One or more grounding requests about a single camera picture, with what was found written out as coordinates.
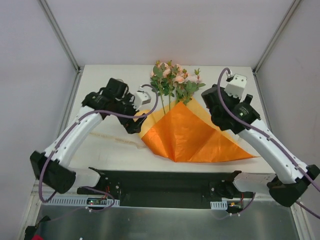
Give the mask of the pink rose stem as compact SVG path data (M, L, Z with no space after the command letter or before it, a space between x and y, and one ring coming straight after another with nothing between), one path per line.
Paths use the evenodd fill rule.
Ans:
M189 81L188 71L179 64L175 64L172 68L172 73L174 75L175 102L182 102L184 105L187 105L190 101L190 93L187 90L187 82Z
M193 95L200 88L204 87L206 84L202 82L200 76L200 68L195 69L192 73L187 71L183 72L184 82L183 82L183 104L187 105L193 98Z
M169 110L171 110L171 102L174 97L173 91L174 87L174 79L177 76L177 68L172 64L172 60L167 63L163 63L161 65L163 70L162 72L162 86L163 86L163 94L164 96L168 96L168 105Z
M169 91L168 88L168 75L171 73L169 65L165 62L157 60L150 74L150 83L156 89L157 95L161 99L162 111L165 114L164 96Z

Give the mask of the cream fabric ribbon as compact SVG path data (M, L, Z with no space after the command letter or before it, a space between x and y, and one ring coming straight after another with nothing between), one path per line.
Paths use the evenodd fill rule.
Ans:
M105 139L105 140L110 140L115 143L135 146L137 149L147 149L148 148L144 143L138 143L138 142L135 142L132 140L128 140L128 139L124 139L124 138L120 138L120 137L115 137L115 136L104 134L104 133L90 132L89 134L93 137L101 138L101 139Z

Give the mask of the orange wrapping paper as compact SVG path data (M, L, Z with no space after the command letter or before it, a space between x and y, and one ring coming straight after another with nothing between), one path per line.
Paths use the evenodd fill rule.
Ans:
M195 99L154 111L138 135L153 154L176 163L223 163L254 157L215 126Z

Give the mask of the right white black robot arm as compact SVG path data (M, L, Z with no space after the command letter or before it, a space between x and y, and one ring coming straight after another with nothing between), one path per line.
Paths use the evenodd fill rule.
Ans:
M237 197L242 192L270 195L278 204L291 207L315 180L320 169L306 165L290 153L268 129L251 106L252 95L244 101L229 96L214 84L201 97L211 114L211 121L221 131L231 130L250 144L273 169L273 174L234 171L225 184L225 192Z

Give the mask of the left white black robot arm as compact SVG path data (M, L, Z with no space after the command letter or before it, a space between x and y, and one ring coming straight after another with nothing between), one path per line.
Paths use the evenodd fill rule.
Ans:
M35 177L59 194L72 187L88 187L94 194L105 191L106 183L92 168L71 168L70 162L89 133L107 116L114 115L128 134L141 131L144 118L134 119L139 108L151 102L151 96L139 88L136 93L120 79L110 78L105 87L90 92L81 103L71 124L43 152L34 151L30 162Z

